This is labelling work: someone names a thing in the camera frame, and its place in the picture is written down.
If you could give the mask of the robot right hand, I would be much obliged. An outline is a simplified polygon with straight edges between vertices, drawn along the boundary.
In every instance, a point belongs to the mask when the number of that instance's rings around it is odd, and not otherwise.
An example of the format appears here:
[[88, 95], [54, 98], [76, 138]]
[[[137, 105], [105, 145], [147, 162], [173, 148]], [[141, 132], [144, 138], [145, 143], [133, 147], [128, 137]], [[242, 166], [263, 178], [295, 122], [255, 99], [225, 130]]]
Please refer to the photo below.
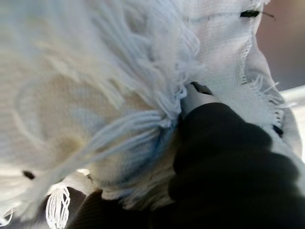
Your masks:
[[71, 229], [302, 229], [305, 197], [300, 172], [271, 150], [272, 140], [221, 103], [205, 86], [187, 85], [181, 147], [168, 193], [173, 203], [154, 211], [124, 210], [88, 196]]

